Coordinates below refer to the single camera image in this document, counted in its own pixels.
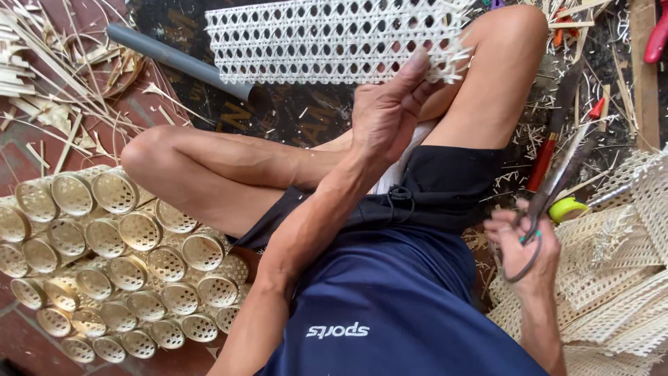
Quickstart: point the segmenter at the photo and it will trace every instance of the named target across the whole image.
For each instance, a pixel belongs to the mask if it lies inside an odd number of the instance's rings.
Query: red tool
[[[538,155],[531,169],[529,181],[526,184],[526,190],[535,192],[540,185],[540,182],[545,176],[552,162],[552,154],[554,153],[554,144],[561,133],[566,123],[566,116],[568,110],[573,105],[575,100],[575,89],[580,84],[582,78],[582,70],[585,67],[585,59],[580,58],[572,67],[566,72],[564,78],[561,80],[559,89],[556,91],[556,100],[554,101],[554,110],[552,110],[552,117],[550,118],[550,125],[547,128],[547,135],[540,145]]]
[[[661,59],[663,46],[668,40],[668,0],[661,1],[661,8],[663,8],[661,19],[649,35],[645,46],[645,62],[648,64],[655,64]]]

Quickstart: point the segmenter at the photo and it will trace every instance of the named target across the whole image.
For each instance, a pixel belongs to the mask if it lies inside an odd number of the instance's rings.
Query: scissors
[[[544,215],[550,206],[554,203],[557,195],[566,185],[568,179],[573,175],[575,171],[580,167],[582,160],[589,154],[591,151],[594,140],[591,138],[587,141],[582,148],[579,148],[580,143],[585,139],[585,134],[587,133],[587,126],[582,126],[578,132],[573,136],[573,139],[570,142],[570,146],[566,151],[566,154],[558,166],[558,168],[553,169],[552,173],[545,179],[538,190],[534,194],[534,197],[531,199],[527,210],[520,210],[515,217],[515,220],[512,224],[514,229],[520,227],[520,221],[527,217],[531,221],[531,227],[529,230],[520,238],[520,243],[525,246],[529,244],[532,240],[536,240],[537,247],[534,255],[531,257],[531,260],[526,264],[526,266],[513,277],[508,277],[506,275],[505,269],[503,269],[503,254],[500,250],[497,250],[496,244],[490,242],[490,252],[492,252],[492,257],[496,262],[499,270],[502,271],[503,277],[509,283],[515,283],[521,280],[526,273],[531,270],[531,267],[536,261],[542,247],[542,235],[538,230],[538,221],[540,217]]]

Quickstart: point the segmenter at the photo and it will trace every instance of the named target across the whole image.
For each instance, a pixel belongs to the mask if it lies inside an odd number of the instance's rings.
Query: hexagonal weave pattern
[[[469,0],[292,0],[208,11],[223,82],[378,83],[428,47],[426,79],[460,79]]]

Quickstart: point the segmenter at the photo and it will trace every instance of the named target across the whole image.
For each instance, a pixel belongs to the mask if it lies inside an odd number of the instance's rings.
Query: knee
[[[174,131],[172,126],[155,126],[133,138],[121,152],[121,165],[127,174],[132,177],[146,168],[156,167],[161,155],[171,149]]]

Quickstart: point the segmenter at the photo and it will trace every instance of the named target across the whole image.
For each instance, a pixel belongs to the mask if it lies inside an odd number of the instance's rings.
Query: navy blue shorts
[[[480,200],[491,196],[501,172],[503,149],[419,146],[408,160],[401,184],[385,195],[366,195],[342,231],[364,225],[406,223],[460,234],[480,223]],[[235,246],[257,249],[312,192],[295,186],[260,218]]]

